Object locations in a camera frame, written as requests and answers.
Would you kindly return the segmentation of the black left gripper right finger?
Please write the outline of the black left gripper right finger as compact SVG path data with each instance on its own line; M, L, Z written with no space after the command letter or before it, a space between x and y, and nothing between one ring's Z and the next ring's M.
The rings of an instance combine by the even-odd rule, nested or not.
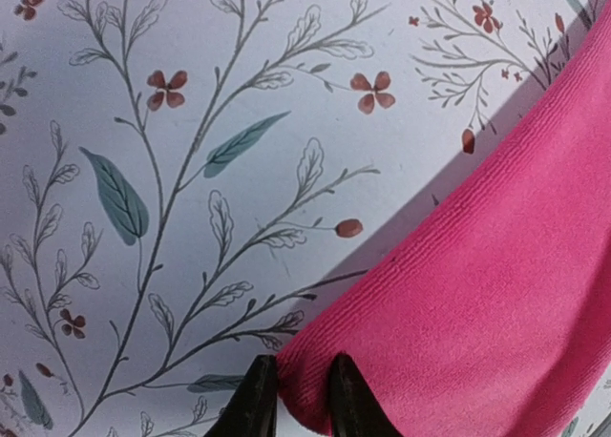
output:
M331 435L401 437L348 354L332 361L327 382Z

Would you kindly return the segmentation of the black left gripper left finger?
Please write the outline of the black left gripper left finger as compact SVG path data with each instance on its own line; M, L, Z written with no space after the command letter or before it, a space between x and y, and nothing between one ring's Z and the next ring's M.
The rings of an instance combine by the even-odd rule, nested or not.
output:
M257 356L205 437L274 437L278 369L273 355Z

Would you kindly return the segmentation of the pink towel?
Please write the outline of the pink towel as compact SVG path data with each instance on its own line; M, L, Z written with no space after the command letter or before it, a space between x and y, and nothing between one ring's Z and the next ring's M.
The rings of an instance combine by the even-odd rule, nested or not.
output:
M536 106L281 351L281 397L330 430L353 357L406 436L558 436L610 363L610 14Z

